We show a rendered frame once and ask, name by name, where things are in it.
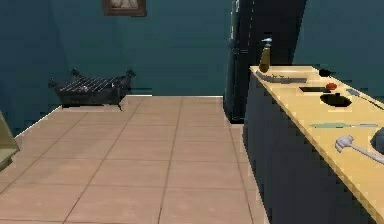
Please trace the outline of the brown spray bottle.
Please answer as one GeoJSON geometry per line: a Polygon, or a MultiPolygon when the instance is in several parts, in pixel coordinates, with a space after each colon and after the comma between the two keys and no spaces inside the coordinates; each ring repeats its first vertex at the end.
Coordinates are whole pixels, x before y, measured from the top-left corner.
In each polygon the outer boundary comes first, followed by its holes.
{"type": "Polygon", "coordinates": [[[271,55],[271,38],[263,39],[265,46],[262,51],[262,55],[259,62],[259,70],[263,73],[266,73],[270,67],[270,55],[271,55]]]}

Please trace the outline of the black fridge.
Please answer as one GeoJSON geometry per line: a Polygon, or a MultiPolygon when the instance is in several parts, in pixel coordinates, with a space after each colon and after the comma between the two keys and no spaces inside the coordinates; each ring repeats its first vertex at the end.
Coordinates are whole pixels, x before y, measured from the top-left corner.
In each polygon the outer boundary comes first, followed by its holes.
{"type": "Polygon", "coordinates": [[[272,39],[271,64],[291,65],[307,0],[231,0],[223,109],[233,124],[244,122],[250,66],[259,64],[263,39],[272,39]]]}

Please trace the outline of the dark counter with yellow top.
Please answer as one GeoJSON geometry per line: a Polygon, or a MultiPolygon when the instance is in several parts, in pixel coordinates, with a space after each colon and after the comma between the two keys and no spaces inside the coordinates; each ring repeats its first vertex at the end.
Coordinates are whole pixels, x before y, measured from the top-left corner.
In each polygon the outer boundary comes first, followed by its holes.
{"type": "Polygon", "coordinates": [[[310,66],[272,66],[264,73],[307,78],[306,83],[266,82],[257,70],[251,69],[244,144],[269,223],[384,224],[384,165],[349,147],[341,153],[335,149],[337,138],[350,135],[354,145],[384,156],[370,143],[384,127],[384,110],[350,95],[346,89],[352,87],[321,77],[310,66]],[[328,83],[337,85],[331,93],[299,88],[328,83]],[[333,107],[320,99],[335,93],[352,104],[333,107]],[[318,123],[378,127],[310,127],[318,123]]]}

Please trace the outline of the black flat tray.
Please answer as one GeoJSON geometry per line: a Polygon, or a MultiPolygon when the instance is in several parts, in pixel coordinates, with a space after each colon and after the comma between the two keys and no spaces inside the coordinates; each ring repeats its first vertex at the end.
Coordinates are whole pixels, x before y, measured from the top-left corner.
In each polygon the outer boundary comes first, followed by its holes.
{"type": "Polygon", "coordinates": [[[331,93],[325,87],[299,87],[302,92],[321,92],[321,93],[331,93]]]}

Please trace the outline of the black round pan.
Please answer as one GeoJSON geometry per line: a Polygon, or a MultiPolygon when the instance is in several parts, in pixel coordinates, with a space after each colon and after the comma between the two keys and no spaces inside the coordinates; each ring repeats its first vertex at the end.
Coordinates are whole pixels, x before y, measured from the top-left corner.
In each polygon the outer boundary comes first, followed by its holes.
{"type": "Polygon", "coordinates": [[[352,104],[350,99],[341,96],[339,93],[322,94],[320,99],[323,103],[333,107],[348,107],[352,104]]]}

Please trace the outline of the grey long knife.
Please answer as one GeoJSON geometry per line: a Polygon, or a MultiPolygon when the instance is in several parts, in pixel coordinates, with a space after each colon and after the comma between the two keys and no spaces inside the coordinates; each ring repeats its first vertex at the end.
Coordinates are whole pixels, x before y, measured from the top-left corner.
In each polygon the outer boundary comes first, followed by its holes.
{"type": "Polygon", "coordinates": [[[311,124],[311,128],[349,128],[349,127],[378,127],[377,124],[347,124],[347,123],[318,123],[311,124]]]}

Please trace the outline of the grey spatula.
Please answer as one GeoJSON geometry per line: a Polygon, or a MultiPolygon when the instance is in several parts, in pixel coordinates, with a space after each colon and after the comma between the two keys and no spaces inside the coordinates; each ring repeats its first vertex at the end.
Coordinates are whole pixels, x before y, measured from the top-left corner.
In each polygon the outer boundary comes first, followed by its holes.
{"type": "Polygon", "coordinates": [[[377,104],[376,102],[368,99],[368,98],[365,98],[363,97],[357,90],[354,90],[352,88],[349,88],[349,89],[346,89],[346,91],[350,94],[350,95],[353,95],[353,96],[357,96],[361,99],[364,99],[366,101],[368,101],[369,103],[371,103],[372,105],[376,106],[377,108],[379,108],[380,110],[384,110],[384,108],[382,106],[380,106],[379,104],[377,104]]]}

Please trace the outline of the olive green furniture corner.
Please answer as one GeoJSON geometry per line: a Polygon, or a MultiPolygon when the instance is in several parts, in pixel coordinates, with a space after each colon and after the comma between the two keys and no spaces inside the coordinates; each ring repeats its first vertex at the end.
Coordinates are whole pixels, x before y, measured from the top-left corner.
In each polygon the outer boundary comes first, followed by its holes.
{"type": "Polygon", "coordinates": [[[12,157],[18,151],[19,146],[0,111],[0,172],[12,163],[12,157]]]}

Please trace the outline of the dark grey round pot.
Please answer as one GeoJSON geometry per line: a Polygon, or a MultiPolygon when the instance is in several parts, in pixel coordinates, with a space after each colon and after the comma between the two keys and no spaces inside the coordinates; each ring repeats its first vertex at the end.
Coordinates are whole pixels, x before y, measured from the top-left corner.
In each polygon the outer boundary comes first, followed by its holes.
{"type": "Polygon", "coordinates": [[[384,155],[384,127],[374,134],[370,143],[376,151],[384,155]]]}

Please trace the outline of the brown framed wall picture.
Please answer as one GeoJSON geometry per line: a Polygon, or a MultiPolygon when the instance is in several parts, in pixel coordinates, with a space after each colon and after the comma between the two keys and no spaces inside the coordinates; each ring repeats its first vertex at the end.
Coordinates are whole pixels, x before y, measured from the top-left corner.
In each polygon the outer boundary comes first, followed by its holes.
{"type": "Polygon", "coordinates": [[[101,0],[105,16],[145,17],[146,0],[101,0]]]}

